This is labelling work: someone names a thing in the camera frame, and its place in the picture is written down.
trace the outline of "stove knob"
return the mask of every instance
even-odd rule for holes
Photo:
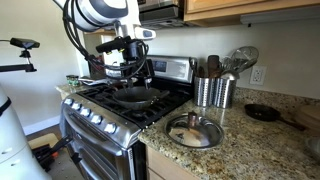
[[[72,109],[74,110],[79,110],[81,108],[81,103],[74,102],[71,106]]]
[[[106,128],[104,128],[104,131],[106,131],[109,134],[113,134],[117,129],[116,123],[108,123]]]
[[[81,112],[80,112],[80,114],[81,114],[82,116],[86,116],[86,117],[88,117],[88,116],[90,115],[90,113],[91,113],[91,109],[89,109],[89,108],[83,108],[83,109],[81,110]]]
[[[100,115],[94,115],[91,119],[91,122],[94,123],[94,124],[101,124],[102,122],[102,116]]]
[[[66,100],[64,100],[64,103],[71,106],[71,104],[73,103],[73,99],[67,98]]]

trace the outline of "electrical outlet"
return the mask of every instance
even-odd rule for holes
[[[266,66],[253,66],[251,71],[250,84],[263,85],[266,71]]]

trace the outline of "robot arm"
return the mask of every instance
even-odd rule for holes
[[[66,33],[73,45],[94,66],[104,66],[106,69],[121,71],[120,78],[129,79],[142,76],[149,83],[154,75],[153,67],[147,62],[148,46],[142,40],[155,38],[152,30],[141,28],[137,0],[53,0],[63,10],[63,20]],[[99,53],[111,53],[113,50],[122,52],[125,63],[120,67],[108,66],[95,61],[81,45],[77,28],[84,32],[114,26],[116,39],[96,47]]]

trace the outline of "pot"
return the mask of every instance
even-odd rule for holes
[[[261,121],[280,120],[301,131],[305,130],[304,126],[294,122],[289,122],[284,118],[282,118],[280,112],[270,106],[261,105],[261,104],[247,104],[244,106],[244,108],[245,108],[246,114],[254,119],[258,119]]]
[[[144,86],[135,86],[114,92],[113,99],[125,108],[140,110],[149,107],[169,93],[170,91],[160,92],[155,88],[146,89]]]

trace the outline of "stainless steel oven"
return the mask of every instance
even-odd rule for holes
[[[148,58],[156,71],[151,86],[170,91],[151,106],[122,107],[113,100],[111,85],[71,94],[62,102],[60,129],[63,136],[72,136],[68,152],[85,179],[146,179],[145,146],[138,134],[192,98],[189,57]]]

